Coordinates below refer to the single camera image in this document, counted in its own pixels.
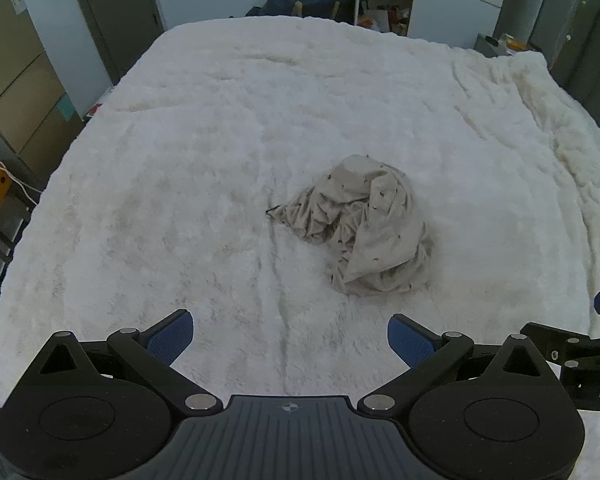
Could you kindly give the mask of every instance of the bed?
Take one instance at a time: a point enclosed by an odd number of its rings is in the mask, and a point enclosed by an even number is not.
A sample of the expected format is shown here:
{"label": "bed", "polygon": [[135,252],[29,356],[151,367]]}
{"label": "bed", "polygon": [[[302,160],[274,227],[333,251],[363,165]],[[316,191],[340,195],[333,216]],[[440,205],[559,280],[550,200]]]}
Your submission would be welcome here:
{"label": "bed", "polygon": [[[322,246],[265,211],[353,153],[410,179],[428,285],[347,297]],[[174,368],[231,394],[364,393],[402,373],[386,323],[499,344],[535,321],[600,337],[600,129],[539,54],[313,18],[182,25],[122,79],[53,174],[0,298],[0,405],[48,336],[178,308]],[[600,479],[600,413],[573,478]]]}

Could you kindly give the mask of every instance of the beige fabric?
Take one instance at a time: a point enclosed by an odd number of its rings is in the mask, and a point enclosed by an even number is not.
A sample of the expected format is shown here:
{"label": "beige fabric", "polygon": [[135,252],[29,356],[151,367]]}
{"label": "beige fabric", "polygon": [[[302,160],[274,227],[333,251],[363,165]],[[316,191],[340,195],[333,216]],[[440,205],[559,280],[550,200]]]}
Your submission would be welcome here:
{"label": "beige fabric", "polygon": [[430,239],[405,175],[351,155],[286,205],[268,212],[314,244],[341,251],[330,269],[341,292],[401,292],[428,277]]}

